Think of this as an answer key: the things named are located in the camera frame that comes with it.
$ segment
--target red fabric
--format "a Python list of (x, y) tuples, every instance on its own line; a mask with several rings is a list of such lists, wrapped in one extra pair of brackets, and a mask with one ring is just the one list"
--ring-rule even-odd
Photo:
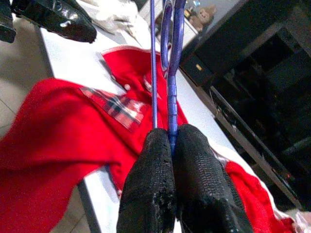
[(256, 177), (246, 173), (240, 165), (234, 162), (228, 162), (225, 170), (242, 199), (254, 233), (294, 232), (291, 218), (276, 219), (268, 193), (261, 187)]
[[(144, 51), (127, 52), (136, 60), (146, 57)], [(105, 59), (118, 82), (136, 84), (125, 96), (148, 106), (140, 125), (129, 131), (86, 97), (80, 85), (55, 79), (37, 83), (0, 141), (0, 233), (49, 232), (62, 218), (73, 187), (103, 165), (110, 165), (115, 185), (123, 188), (152, 122), (151, 95), (140, 88), (150, 72), (140, 67), (150, 67), (150, 55), (132, 64), (120, 53)], [(159, 72), (158, 80), (158, 126), (167, 128), (166, 85)], [(179, 107), (178, 123), (186, 122)]]

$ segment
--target plaid patch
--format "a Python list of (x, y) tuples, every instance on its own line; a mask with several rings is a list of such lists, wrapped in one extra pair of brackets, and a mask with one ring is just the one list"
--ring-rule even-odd
[(143, 102), (94, 88), (82, 87), (81, 91), (128, 130), (141, 123), (148, 107)]

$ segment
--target black furniture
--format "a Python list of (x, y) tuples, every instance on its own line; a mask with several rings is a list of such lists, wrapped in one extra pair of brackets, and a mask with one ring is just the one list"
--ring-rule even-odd
[(311, 1), (241, 0), (180, 67), (277, 206), (310, 211)]

